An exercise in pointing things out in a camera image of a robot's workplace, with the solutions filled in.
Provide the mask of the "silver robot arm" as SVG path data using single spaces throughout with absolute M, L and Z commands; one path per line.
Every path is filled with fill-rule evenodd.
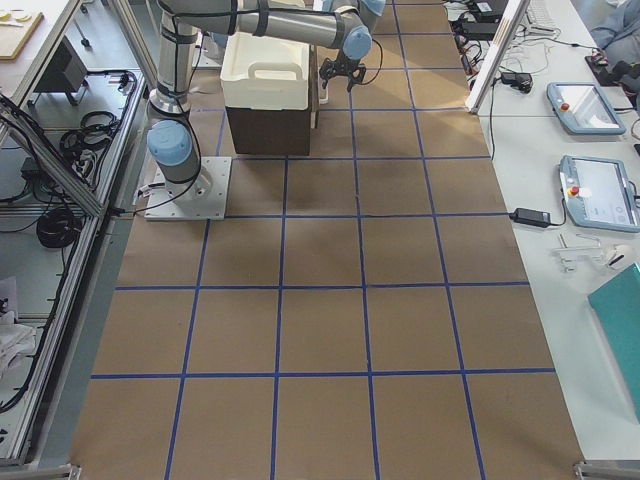
M 348 78 L 362 84 L 372 33 L 382 16 L 381 1 L 326 1 L 320 11 L 279 1 L 162 1 L 160 64 L 157 86 L 149 107 L 158 120 L 177 133 L 178 143 L 156 150 L 147 145 L 177 199 L 197 188 L 201 173 L 201 148 L 189 121 L 188 88 L 198 31 L 232 36 L 238 32 L 255 38 L 276 38 L 336 51 L 323 63 L 320 77 Z

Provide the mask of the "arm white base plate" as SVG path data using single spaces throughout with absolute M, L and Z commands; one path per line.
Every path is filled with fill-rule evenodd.
M 148 221 L 223 220 L 232 169 L 231 157 L 206 156 L 194 184 L 167 182 L 160 167 L 150 190 L 148 204 L 142 211 Z

